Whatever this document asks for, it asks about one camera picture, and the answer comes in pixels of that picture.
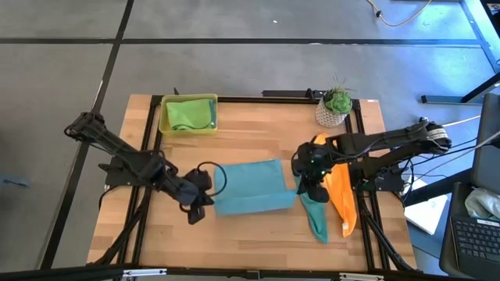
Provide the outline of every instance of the blue towel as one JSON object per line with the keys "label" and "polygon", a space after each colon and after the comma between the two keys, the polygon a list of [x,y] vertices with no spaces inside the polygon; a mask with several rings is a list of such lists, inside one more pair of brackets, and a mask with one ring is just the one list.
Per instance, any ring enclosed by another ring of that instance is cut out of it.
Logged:
{"label": "blue towel", "polygon": [[[295,183],[298,187],[300,184],[300,177],[295,177]],[[328,225],[327,216],[325,215],[325,204],[312,200],[309,198],[307,192],[300,194],[300,200],[304,204],[305,211],[307,212],[311,231],[319,241],[328,244]]]}
{"label": "blue towel", "polygon": [[[217,215],[236,215],[291,208],[296,190],[287,190],[280,160],[222,165],[227,186],[216,196]],[[222,188],[224,175],[215,171],[216,192]]]}

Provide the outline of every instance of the yellow bin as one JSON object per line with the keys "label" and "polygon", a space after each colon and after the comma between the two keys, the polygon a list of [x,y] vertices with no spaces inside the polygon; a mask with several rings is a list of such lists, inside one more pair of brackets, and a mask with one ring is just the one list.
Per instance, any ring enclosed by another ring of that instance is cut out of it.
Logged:
{"label": "yellow bin", "polygon": [[216,127],[210,129],[198,129],[198,130],[172,130],[169,123],[169,114],[166,110],[167,102],[182,102],[182,101],[195,101],[198,99],[212,99],[215,101],[216,105],[216,116],[218,110],[217,95],[216,94],[183,94],[183,95],[166,95],[162,98],[162,104],[160,109],[160,117],[158,130],[164,135],[169,137],[187,137],[192,135],[212,135],[217,132],[217,123],[219,118],[216,118]]}

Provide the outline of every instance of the wooden tabletop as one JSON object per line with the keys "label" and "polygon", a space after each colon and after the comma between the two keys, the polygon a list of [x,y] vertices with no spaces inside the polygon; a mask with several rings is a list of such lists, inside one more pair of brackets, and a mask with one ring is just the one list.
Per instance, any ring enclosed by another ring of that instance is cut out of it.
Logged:
{"label": "wooden tabletop", "polygon": [[[120,137],[139,149],[145,129],[151,95],[130,96]],[[384,131],[378,101],[361,100],[366,133]],[[345,133],[342,124],[333,129],[317,125],[315,105],[219,103],[219,128],[214,136],[164,137],[161,148],[184,175],[204,161],[219,164],[281,160],[288,189],[295,189],[290,159],[297,147],[325,132]],[[356,128],[352,114],[353,128]],[[152,148],[159,118],[155,112]],[[213,175],[213,168],[206,168]],[[130,187],[119,187],[103,199],[87,260],[95,261],[116,239],[127,212]],[[416,267],[405,216],[400,201],[392,194],[378,193],[384,232],[395,249]],[[190,226],[179,204],[164,193],[153,192],[148,213],[140,264],[162,267],[215,269],[288,269],[366,271],[361,226],[350,237],[341,234],[341,218],[327,204],[329,244],[314,237],[300,200],[293,208],[249,215],[216,216],[213,206],[206,217]],[[380,267],[376,237],[373,255]],[[135,233],[131,235],[126,261],[131,260]]]}

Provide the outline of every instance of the orange cloth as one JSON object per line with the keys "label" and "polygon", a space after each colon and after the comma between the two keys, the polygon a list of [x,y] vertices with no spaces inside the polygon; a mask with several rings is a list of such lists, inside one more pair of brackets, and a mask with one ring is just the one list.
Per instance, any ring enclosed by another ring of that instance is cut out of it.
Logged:
{"label": "orange cloth", "polygon": [[[325,144],[327,137],[328,135],[321,133],[316,137],[314,143]],[[326,174],[323,179],[321,186],[328,190],[330,201],[344,220],[342,223],[342,236],[348,237],[354,230],[358,218],[351,189],[348,164],[335,165],[331,173]]]}

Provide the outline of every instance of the green cloth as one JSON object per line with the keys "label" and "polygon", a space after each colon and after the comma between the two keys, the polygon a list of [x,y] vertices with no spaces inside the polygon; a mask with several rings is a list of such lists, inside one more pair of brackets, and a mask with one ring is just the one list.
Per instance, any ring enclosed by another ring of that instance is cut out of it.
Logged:
{"label": "green cloth", "polygon": [[172,130],[212,129],[216,126],[215,102],[211,99],[167,102]]}
{"label": "green cloth", "polygon": [[[295,184],[300,184],[300,177],[295,177]],[[305,207],[305,211],[307,212],[307,218],[309,219],[309,226],[311,227],[312,233],[316,236],[316,238],[325,244],[328,244],[328,225],[327,225],[327,216],[325,215],[325,204],[319,203],[311,198],[307,192],[300,194],[300,201]]]}

